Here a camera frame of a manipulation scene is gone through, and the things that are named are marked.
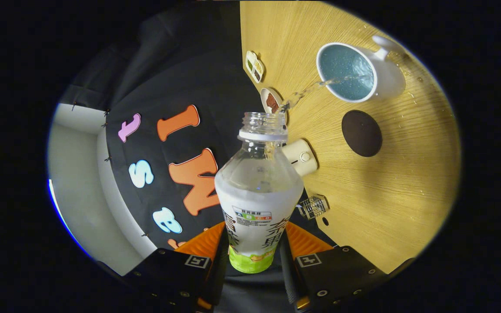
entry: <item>small white container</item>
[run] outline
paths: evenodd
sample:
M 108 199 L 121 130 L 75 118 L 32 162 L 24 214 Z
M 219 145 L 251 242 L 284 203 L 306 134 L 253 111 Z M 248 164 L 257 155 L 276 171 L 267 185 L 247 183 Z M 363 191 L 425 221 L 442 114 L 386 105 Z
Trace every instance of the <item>small white container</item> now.
M 256 56 L 256 53 L 247 51 L 247 57 L 245 58 L 245 67 L 249 71 L 252 79 L 256 81 L 256 83 L 260 83 L 266 69 L 264 68 L 264 64 Z
M 280 95 L 278 95 L 278 93 L 276 93 L 276 91 L 271 88 L 263 88 L 260 90 L 260 100 L 262 101 L 262 107 L 264 107 L 264 112 L 272 113 L 272 108 L 268 107 L 268 105 L 266 104 L 266 99 L 268 99 L 268 95 L 270 93 L 272 94 L 272 96 L 274 96 L 274 99 L 278 103 L 278 110 L 276 111 L 276 113 L 279 113 L 281 109 L 281 103 L 283 102 L 282 97 L 280 97 Z

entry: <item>letter cutout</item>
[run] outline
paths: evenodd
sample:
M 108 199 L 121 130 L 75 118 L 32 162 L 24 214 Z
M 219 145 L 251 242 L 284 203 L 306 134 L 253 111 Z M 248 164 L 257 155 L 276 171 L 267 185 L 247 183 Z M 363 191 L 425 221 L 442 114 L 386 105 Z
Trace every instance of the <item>letter cutout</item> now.
M 133 115 L 133 121 L 131 123 L 128 123 L 124 121 L 121 124 L 121 130 L 117 133 L 119 135 L 119 138 L 121 138 L 121 141 L 124 143 L 127 142 L 127 136 L 131 135 L 134 133 L 140 126 L 140 114 L 136 113 Z
M 166 233 L 174 232 L 181 233 L 183 228 L 175 220 L 173 212 L 166 207 L 161 208 L 161 211 L 156 211 L 152 214 L 154 222 Z
M 219 204 L 217 194 L 210 196 L 214 191 L 214 178 L 201 176 L 203 173 L 217 172 L 217 163 L 212 151 L 208 148 L 202 154 L 181 164 L 169 164 L 169 176 L 178 184 L 193 185 L 189 194 L 183 200 L 185 208 L 193 216 L 197 216 L 202 209 Z
M 160 137 L 161 141 L 165 141 L 167 140 L 167 136 L 171 133 L 189 125 L 196 127 L 199 124 L 200 117 L 197 107 L 189 105 L 185 112 L 179 113 L 167 120 L 159 119 L 159 121 L 157 121 L 157 135 Z
M 131 164 L 129 166 L 129 175 L 131 175 L 133 185 L 137 188 L 143 188 L 144 183 L 151 184 L 154 180 L 150 165 L 145 160 L 140 160 L 137 164 Z

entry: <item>white wall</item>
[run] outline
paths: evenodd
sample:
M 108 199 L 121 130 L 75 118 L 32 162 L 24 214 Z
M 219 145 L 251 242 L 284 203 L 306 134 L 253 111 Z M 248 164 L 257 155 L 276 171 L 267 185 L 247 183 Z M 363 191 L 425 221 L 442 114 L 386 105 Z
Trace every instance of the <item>white wall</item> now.
M 144 231 L 141 229 L 139 224 L 137 224 L 135 218 L 133 218 L 131 212 L 129 212 L 125 201 L 123 201 L 119 188 L 117 187 L 117 183 L 115 183 L 115 177 L 111 170 L 111 164 L 104 161 L 108 157 L 106 131 L 108 130 L 104 129 L 100 131 L 96 144 L 96 162 L 100 172 L 100 182 L 104 190 L 104 196 L 107 200 L 109 210 L 111 210 L 111 214 L 117 221 L 119 228 L 127 240 L 143 258 L 146 258 L 154 252 L 157 247 L 150 239 L 148 239 L 147 236 L 141 236 L 144 234 Z
M 106 123 L 104 112 L 87 107 L 60 103 L 55 111 L 54 123 L 61 124 L 72 129 L 97 135 L 102 131 L 102 125 Z
M 66 109 L 60 111 L 61 109 L 58 109 L 58 113 L 65 113 Z M 103 112 L 94 111 L 103 117 Z M 56 116 L 48 143 L 48 172 L 61 215 L 78 242 L 90 256 L 106 263 L 119 275 L 125 275 L 143 261 L 149 249 L 145 246 L 137 246 L 135 249 L 122 230 L 127 234 L 137 230 L 129 230 L 129 226 L 133 225 L 125 214 L 116 214 L 121 221 L 127 221 L 121 228 L 111 214 L 108 202 L 117 201 L 120 195 L 116 190 L 117 185 L 114 190 L 111 184 L 106 184 L 106 188 L 110 187 L 106 191 L 109 199 L 106 200 L 104 196 L 102 181 L 115 180 L 109 173 L 100 177 L 99 162 L 100 159 L 103 162 L 103 159 L 97 158 L 98 137 L 94 131 L 97 129 L 101 133 L 100 125 L 103 122 L 95 114 L 92 117 L 94 118 L 90 122 L 88 118 L 73 121 Z M 65 127 L 61 122 L 89 132 Z

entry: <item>white mug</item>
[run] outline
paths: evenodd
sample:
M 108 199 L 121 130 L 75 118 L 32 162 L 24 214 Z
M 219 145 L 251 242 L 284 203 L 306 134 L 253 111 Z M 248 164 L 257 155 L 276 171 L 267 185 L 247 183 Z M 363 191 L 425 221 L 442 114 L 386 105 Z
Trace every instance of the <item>white mug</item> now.
M 380 49 L 376 52 L 340 42 L 327 43 L 316 55 L 316 68 L 322 81 L 346 77 L 342 83 L 328 85 L 333 95 L 350 103 L 367 101 L 372 97 L 389 99 L 405 90 L 403 73 L 390 60 L 390 51 L 404 52 L 395 42 L 372 36 Z

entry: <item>pink letter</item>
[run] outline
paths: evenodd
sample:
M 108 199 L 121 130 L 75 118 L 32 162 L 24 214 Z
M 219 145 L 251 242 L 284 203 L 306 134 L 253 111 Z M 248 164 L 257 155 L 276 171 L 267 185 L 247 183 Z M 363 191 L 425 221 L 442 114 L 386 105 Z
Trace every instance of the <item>pink letter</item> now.
M 140 114 L 136 113 L 133 115 L 133 121 L 128 123 L 126 121 L 121 125 L 121 130 L 117 133 L 119 138 L 125 143 L 127 142 L 127 136 L 134 133 L 140 126 Z

